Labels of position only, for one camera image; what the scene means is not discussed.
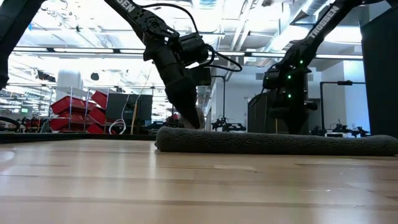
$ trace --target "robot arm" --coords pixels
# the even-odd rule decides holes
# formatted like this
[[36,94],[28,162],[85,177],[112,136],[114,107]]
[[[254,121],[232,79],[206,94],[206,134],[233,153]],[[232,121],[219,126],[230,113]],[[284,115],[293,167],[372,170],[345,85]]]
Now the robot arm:
[[[0,89],[6,86],[9,79],[8,57],[44,1],[4,0],[2,3],[0,7]],[[189,123],[199,128],[200,122],[195,108],[198,83],[192,75],[199,73],[210,76],[210,70],[205,66],[211,66],[209,64],[214,59],[214,55],[219,53],[206,45],[197,31],[180,37],[179,33],[161,18],[132,0],[104,1],[128,21],[146,46],[144,60],[153,60],[165,84],[165,91],[171,104]],[[151,6],[154,5],[178,7],[164,3]],[[213,53],[209,62],[191,70],[185,68],[194,62],[204,62],[209,56],[208,50]]]
[[[306,104],[305,77],[311,72],[307,66],[314,58],[324,38],[356,6],[382,0],[336,0],[317,21],[306,38],[296,41],[285,57],[265,73],[263,89],[271,90],[275,102],[271,116],[285,121],[290,134],[298,134],[308,117],[308,110],[317,107]],[[397,7],[397,0],[388,0]]]

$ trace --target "wooden table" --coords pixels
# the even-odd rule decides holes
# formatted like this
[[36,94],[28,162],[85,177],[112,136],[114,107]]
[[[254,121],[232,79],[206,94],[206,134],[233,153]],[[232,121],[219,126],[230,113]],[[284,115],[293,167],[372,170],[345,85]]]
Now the wooden table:
[[167,154],[153,142],[0,145],[0,223],[398,222],[398,158]]

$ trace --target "wooden tabletop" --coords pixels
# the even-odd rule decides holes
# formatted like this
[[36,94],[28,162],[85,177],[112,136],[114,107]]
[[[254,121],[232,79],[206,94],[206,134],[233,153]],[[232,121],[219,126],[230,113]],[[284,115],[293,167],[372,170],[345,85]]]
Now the wooden tabletop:
[[397,220],[397,157],[160,153],[145,141],[0,145],[1,224]]

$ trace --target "ceiling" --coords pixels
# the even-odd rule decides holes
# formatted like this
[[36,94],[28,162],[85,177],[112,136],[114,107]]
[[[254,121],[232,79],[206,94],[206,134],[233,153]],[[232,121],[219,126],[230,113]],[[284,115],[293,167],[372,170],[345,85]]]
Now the ceiling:
[[[264,48],[279,30],[282,9],[289,4],[303,3],[294,0],[136,0],[134,2],[140,5],[167,2],[184,7],[193,14],[205,42],[217,50]],[[265,2],[269,3],[266,7],[262,6]],[[184,12],[172,7],[157,7],[151,10],[181,35],[192,32],[192,21]],[[102,0],[44,2],[18,46],[144,49],[144,45],[130,25]],[[324,42],[318,52],[338,54],[347,52],[354,46],[355,44]],[[33,69],[57,77],[58,71],[63,68],[79,70],[85,85],[163,86],[153,64],[143,62],[140,57],[103,58],[63,54],[47,56],[12,54],[9,59],[9,82],[40,83],[42,81],[32,75]],[[93,72],[99,73],[100,80],[96,82],[91,80],[90,75]]]

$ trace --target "gray towel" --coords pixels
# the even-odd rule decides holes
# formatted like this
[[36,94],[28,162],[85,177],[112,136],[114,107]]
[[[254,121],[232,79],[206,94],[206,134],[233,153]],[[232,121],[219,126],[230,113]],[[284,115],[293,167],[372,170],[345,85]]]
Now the gray towel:
[[161,128],[157,133],[156,143],[161,152],[330,156],[394,156],[398,154],[398,140],[390,136],[326,138]]

